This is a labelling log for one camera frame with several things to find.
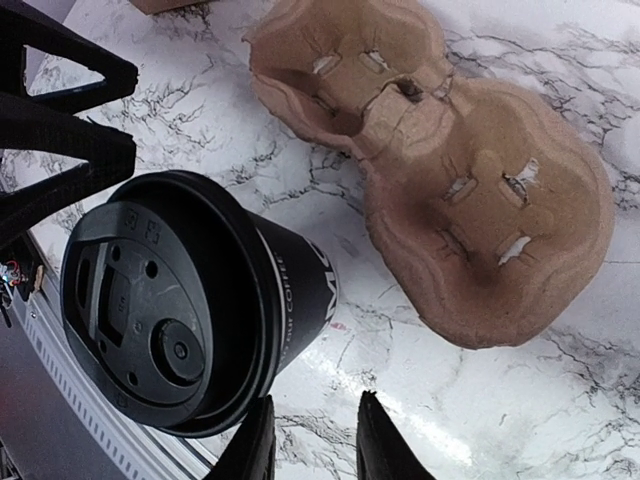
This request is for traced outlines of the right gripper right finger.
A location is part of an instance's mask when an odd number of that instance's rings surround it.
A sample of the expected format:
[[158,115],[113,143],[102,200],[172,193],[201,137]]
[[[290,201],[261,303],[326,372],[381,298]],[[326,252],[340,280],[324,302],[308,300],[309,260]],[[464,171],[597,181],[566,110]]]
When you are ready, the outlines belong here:
[[435,480],[372,391],[364,391],[361,395],[356,453],[358,479]]

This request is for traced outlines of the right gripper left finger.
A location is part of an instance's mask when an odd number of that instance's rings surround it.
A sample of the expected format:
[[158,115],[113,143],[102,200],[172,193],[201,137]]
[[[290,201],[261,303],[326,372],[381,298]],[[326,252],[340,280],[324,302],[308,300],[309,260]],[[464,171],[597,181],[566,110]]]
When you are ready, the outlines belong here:
[[274,479],[275,416],[270,395],[252,406],[208,479]]

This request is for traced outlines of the black paper coffee cup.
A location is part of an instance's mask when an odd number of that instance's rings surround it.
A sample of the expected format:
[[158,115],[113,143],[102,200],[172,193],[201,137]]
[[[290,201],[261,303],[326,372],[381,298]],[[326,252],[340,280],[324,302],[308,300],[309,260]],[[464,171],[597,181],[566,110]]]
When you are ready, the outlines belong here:
[[320,335],[333,319],[339,297],[337,274],[328,256],[312,241],[251,213],[275,282],[274,350],[260,393]]

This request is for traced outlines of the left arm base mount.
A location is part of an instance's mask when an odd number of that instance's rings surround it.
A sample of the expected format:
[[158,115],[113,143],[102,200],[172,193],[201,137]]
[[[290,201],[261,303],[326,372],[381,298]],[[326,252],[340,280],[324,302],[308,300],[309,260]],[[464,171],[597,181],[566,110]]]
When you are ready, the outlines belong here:
[[17,258],[1,263],[1,317],[8,328],[12,327],[9,309],[17,293],[23,301],[39,292],[44,279],[45,267],[38,257],[20,262]]

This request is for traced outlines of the black plastic cup lid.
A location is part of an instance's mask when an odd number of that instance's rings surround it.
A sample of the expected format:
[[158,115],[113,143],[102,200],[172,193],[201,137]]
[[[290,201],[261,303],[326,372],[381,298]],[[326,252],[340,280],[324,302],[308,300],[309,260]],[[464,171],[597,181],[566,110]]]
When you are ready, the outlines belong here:
[[73,354],[138,423],[216,435],[273,382],[281,328],[269,254],[254,218],[203,175],[123,184],[74,227],[60,287]]

